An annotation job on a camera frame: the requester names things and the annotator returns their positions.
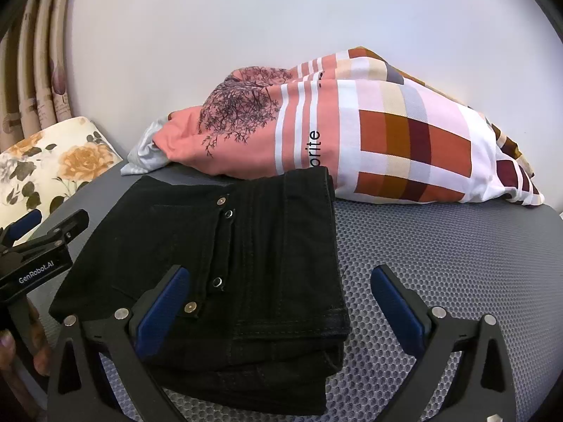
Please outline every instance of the light blue fabric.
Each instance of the light blue fabric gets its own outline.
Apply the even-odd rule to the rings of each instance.
[[[167,156],[153,143],[153,136],[168,121],[166,117],[155,120],[141,136],[139,142],[127,155],[129,162],[121,169],[121,176],[129,174],[145,174],[158,170],[170,163]]]

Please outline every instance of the tree print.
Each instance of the tree print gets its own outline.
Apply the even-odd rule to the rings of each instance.
[[[280,103],[272,99],[268,86],[291,78],[288,70],[250,67],[233,72],[215,87],[199,115],[199,133],[210,132],[202,141],[207,155],[213,156],[220,136],[246,144],[258,128],[274,120]]]

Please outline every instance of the folded jeans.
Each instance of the folded jeans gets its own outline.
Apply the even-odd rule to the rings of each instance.
[[[142,177],[85,244],[50,313],[108,317],[182,265],[193,309],[146,361],[157,382],[244,409],[322,414],[350,331],[333,200],[320,166],[227,187]]]

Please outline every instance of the metal rivet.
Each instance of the metal rivet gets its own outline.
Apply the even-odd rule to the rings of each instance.
[[[441,306],[434,306],[432,308],[432,314],[434,315],[434,317],[437,317],[438,319],[443,319],[444,317],[446,317],[447,312]]]
[[[489,325],[495,325],[496,319],[491,314],[485,314],[485,322]]]
[[[118,309],[115,314],[113,314],[117,320],[125,319],[129,315],[129,310],[127,308]]]
[[[193,312],[197,309],[198,304],[195,303],[195,301],[190,301],[190,303],[188,303],[186,306],[184,306],[184,311],[187,312],[188,314],[190,312]]]
[[[76,316],[75,316],[75,315],[72,315],[72,314],[71,314],[71,315],[68,315],[67,317],[65,317],[64,324],[65,324],[67,327],[70,327],[71,325],[74,325],[75,322],[76,322]]]

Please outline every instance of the floral fabric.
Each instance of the floral fabric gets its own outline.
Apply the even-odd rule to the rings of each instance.
[[[46,219],[121,160],[85,117],[59,122],[16,143],[0,154],[0,226],[35,208]]]

